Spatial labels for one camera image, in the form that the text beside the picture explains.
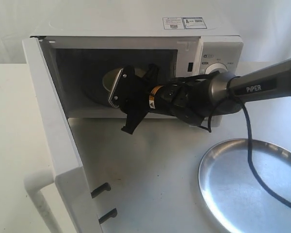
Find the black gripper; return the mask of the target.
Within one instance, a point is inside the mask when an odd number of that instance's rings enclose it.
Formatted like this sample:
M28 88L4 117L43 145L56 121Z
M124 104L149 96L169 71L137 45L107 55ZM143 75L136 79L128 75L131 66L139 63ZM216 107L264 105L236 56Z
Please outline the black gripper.
M158 73L159 67L149 64L143 77L134 75L130 81L124 102L119 107L127 115L122 131L132 134L149 113L172 115L169 105L160 97L155 97L159 90L164 89L163 85L158 84Z

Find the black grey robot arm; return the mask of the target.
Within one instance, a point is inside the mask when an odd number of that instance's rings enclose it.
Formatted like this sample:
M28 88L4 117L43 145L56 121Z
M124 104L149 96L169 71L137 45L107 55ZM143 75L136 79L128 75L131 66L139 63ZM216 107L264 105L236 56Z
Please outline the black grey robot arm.
M148 113L201 127L204 119L236 113L246 102L291 97L291 58L243 76L216 71L163 85L157 77L156 65L142 77L132 66L118 72L108 101L126 114L124 132L132 134Z

